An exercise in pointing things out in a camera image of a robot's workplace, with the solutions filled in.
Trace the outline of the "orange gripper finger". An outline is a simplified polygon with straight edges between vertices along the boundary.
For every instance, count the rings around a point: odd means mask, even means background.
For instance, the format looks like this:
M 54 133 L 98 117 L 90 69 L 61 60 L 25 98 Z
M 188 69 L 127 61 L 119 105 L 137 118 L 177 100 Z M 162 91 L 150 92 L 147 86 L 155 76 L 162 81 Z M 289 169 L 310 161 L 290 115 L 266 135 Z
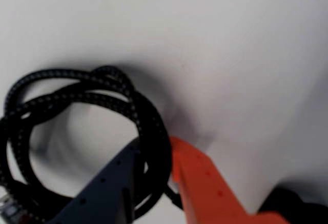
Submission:
M 212 160 L 190 143 L 170 137 L 172 176 L 187 223 L 286 223 L 278 213 L 248 214 Z

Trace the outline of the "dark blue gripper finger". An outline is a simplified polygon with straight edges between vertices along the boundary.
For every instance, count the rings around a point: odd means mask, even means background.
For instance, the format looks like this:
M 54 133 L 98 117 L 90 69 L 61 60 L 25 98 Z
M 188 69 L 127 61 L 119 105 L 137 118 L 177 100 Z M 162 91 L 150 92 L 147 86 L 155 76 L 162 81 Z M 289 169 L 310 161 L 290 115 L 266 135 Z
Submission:
M 48 223 L 133 223 L 139 165 L 139 139 L 136 138 Z

